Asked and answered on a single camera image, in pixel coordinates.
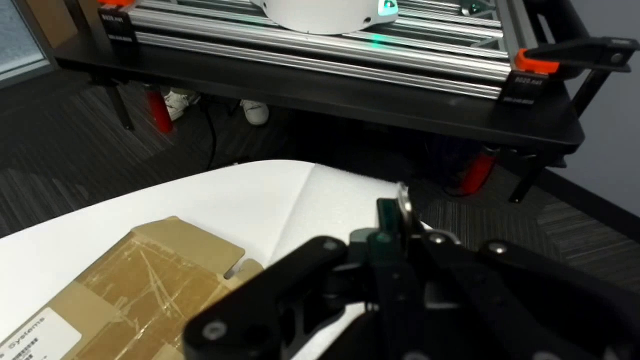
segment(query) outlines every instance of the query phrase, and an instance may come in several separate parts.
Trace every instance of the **white paper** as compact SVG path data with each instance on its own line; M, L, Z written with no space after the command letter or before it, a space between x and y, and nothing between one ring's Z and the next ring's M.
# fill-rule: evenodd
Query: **white paper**
M59 360L82 335L46 308L0 347L0 360Z

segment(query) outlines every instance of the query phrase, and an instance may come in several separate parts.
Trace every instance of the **gray carpet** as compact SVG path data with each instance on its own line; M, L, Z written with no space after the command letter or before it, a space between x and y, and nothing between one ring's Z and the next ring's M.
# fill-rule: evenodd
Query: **gray carpet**
M159 134L140 86L123 86L136 133L125 133L105 94L76 75L55 75L0 92L0 237L100 200L207 170L212 134L202 111ZM346 170L402 178L413 163L402 134L367 129L359 149L349 140L361 124L321 120L273 108L272 122L251 129L229 100L209 100L218 154L213 166L295 159ZM516 176L497 168L486 191L453 200L416 181L417 214L477 248L505 238L608 283L640 292L640 246L542 191L508 204Z

